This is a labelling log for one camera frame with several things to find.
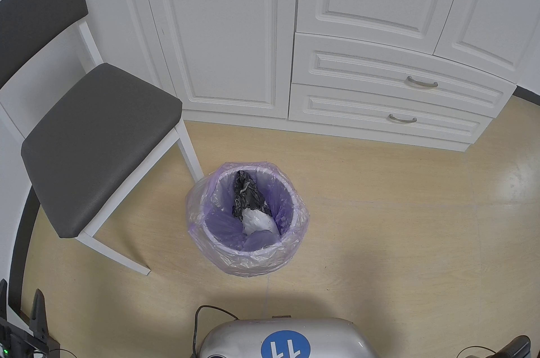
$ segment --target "trash can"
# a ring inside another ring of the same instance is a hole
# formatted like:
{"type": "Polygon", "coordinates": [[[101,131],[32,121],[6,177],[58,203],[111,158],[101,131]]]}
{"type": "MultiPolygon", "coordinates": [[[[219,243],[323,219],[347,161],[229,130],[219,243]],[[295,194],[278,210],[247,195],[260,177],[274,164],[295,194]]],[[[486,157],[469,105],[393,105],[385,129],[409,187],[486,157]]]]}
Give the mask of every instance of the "trash can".
{"type": "Polygon", "coordinates": [[[268,274],[287,264],[306,234],[309,213],[291,181],[272,163],[225,163],[201,179],[186,198],[190,236],[214,265],[241,277],[268,274]],[[255,182],[279,235],[244,233],[234,217],[234,183],[240,171],[255,182]]]}

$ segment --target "chair seat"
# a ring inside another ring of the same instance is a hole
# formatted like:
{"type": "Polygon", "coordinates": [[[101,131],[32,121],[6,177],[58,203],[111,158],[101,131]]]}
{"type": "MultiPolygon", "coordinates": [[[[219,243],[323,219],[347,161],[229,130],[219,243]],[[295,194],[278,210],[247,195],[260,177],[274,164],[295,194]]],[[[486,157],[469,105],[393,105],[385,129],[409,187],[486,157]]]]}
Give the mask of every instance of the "chair seat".
{"type": "Polygon", "coordinates": [[[21,150],[58,236],[76,237],[181,114],[178,98],[107,63],[77,82],[21,150]]]}

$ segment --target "trash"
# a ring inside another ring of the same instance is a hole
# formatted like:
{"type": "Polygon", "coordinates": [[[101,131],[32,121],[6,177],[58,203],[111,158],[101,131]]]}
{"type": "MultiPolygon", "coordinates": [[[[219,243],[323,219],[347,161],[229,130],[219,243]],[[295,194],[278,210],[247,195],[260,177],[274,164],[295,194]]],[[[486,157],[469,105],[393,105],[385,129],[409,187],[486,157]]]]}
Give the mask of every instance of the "trash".
{"type": "Polygon", "coordinates": [[[199,180],[187,195],[186,218],[200,251],[224,272],[242,277],[271,273],[287,264],[309,223],[307,208],[292,183],[267,162],[225,163],[199,180]],[[267,216],[258,220],[273,223],[275,230],[263,229],[255,215],[267,216]],[[240,218],[249,227],[256,225],[251,234],[240,218]]]}

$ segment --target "white chair frame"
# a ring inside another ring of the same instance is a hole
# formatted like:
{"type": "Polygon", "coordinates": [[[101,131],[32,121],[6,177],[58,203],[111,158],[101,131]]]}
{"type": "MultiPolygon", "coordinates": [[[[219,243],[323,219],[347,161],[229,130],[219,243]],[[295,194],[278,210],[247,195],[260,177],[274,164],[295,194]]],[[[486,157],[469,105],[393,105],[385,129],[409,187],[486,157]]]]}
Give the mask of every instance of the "white chair frame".
{"type": "MultiPolygon", "coordinates": [[[[88,73],[94,67],[102,64],[103,59],[98,51],[96,43],[94,42],[90,28],[86,23],[86,18],[80,19],[74,24],[74,26],[82,39],[80,44],[84,45],[83,51],[77,51],[79,59],[83,65],[84,71],[88,73]]],[[[2,105],[0,105],[0,119],[8,127],[17,142],[22,144],[24,136],[13,123],[12,119],[2,105]]],[[[197,159],[197,155],[193,149],[190,136],[187,133],[186,125],[184,124],[184,120],[180,119],[178,124],[169,133],[167,133],[167,135],[150,152],[150,154],[148,154],[142,163],[118,187],[107,202],[105,202],[94,219],[92,219],[90,223],[88,223],[88,225],[83,229],[83,231],[76,237],[76,240],[128,268],[131,268],[141,274],[148,275],[150,273],[150,269],[148,267],[140,265],[124,255],[119,254],[115,250],[112,250],[105,244],[100,243],[94,238],[94,235],[109,218],[112,212],[118,207],[118,205],[120,205],[120,203],[125,199],[127,194],[133,190],[133,188],[146,175],[146,173],[152,169],[152,166],[154,166],[175,143],[178,143],[180,151],[184,156],[184,160],[195,182],[203,178],[204,174],[199,164],[199,159],[197,159]]]]}

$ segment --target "crumpled black plastic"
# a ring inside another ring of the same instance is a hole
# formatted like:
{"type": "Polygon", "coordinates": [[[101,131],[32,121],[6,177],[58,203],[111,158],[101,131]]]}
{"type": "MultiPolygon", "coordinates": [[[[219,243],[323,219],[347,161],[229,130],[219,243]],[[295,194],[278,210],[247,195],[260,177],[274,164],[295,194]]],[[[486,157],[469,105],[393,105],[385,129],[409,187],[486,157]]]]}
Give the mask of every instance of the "crumpled black plastic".
{"type": "Polygon", "coordinates": [[[272,211],[266,203],[265,197],[257,188],[257,184],[246,171],[238,171],[234,178],[234,206],[233,216],[242,221],[244,216],[242,212],[249,208],[250,210],[260,210],[265,214],[272,216],[272,211]]]}

